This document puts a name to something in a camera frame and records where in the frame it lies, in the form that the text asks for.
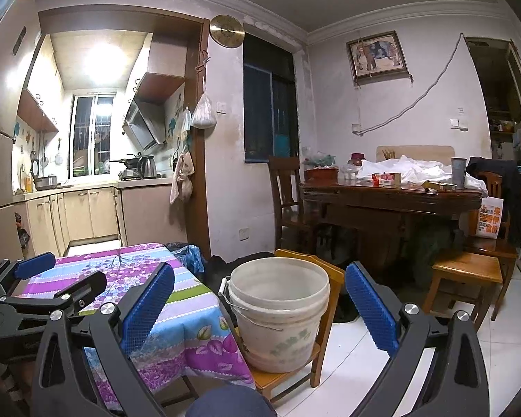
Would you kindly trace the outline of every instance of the stainless steel kettle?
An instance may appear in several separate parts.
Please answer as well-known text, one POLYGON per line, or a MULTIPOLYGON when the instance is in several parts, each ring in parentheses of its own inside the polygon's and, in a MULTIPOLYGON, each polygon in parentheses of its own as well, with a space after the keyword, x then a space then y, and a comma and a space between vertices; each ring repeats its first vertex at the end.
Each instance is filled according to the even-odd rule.
POLYGON ((156 163, 152 155, 144 155, 140 157, 137 163, 137 170, 143 178, 156 178, 156 163))

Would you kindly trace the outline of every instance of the dark wooden table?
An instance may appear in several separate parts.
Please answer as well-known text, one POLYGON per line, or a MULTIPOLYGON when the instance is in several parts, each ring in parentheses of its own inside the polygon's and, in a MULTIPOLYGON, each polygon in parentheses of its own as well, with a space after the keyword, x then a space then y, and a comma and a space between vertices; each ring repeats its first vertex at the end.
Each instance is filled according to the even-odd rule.
POLYGON ((481 207, 480 190, 426 191, 420 185, 375 187, 370 182, 308 180, 303 199, 317 204, 322 222, 356 229, 357 255, 376 274, 398 259, 401 242, 425 215, 451 219, 481 207))

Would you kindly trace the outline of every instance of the silver screw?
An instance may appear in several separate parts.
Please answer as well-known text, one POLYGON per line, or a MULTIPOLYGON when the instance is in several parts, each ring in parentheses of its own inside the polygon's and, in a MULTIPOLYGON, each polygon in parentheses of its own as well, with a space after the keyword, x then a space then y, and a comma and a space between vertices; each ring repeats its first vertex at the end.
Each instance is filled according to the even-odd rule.
POLYGON ((419 307, 416 304, 406 304, 404 309, 409 315, 416 315, 419 313, 419 307))
POLYGON ((114 306, 111 302, 107 302, 106 304, 103 304, 100 308, 100 313, 104 315, 108 315, 114 311, 116 306, 114 306))
POLYGON ((59 320, 61 318, 61 310, 55 310, 50 314, 50 319, 52 321, 59 320))
POLYGON ((461 321, 468 321, 469 320, 469 314, 465 312, 464 310, 460 310, 457 312, 457 319, 461 321))

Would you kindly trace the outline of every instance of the bucket handle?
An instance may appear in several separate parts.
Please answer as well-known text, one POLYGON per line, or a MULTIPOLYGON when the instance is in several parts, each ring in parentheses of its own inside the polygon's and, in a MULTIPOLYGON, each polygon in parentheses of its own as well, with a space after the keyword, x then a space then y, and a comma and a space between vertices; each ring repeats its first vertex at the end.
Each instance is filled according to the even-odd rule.
POLYGON ((228 289, 228 283, 230 281, 230 277, 227 276, 225 278, 222 279, 222 283, 220 284, 220 289, 218 290, 218 296, 220 297, 220 299, 224 300, 228 306, 230 306, 234 312, 237 312, 239 313, 243 318, 245 318, 246 320, 248 320, 250 323, 256 325, 256 326, 261 326, 261 327, 265 327, 267 329, 272 329, 273 331, 283 331, 283 329, 279 328, 279 327, 271 327, 271 326, 267 326, 267 325, 264 325, 264 324, 261 324, 261 323, 257 323, 253 320, 251 320, 247 315, 245 315, 243 313, 243 311, 247 312, 249 309, 246 309, 246 308, 242 308, 232 302, 230 302, 228 296, 226 295, 226 291, 228 289))

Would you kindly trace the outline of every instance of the framed picture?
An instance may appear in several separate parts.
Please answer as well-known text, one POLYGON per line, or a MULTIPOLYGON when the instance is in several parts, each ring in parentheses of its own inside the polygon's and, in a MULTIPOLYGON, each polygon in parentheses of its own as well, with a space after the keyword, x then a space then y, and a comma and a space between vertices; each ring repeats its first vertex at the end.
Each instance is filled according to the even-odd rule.
POLYGON ((376 76, 408 73, 395 31, 352 40, 346 45, 356 83, 376 76))

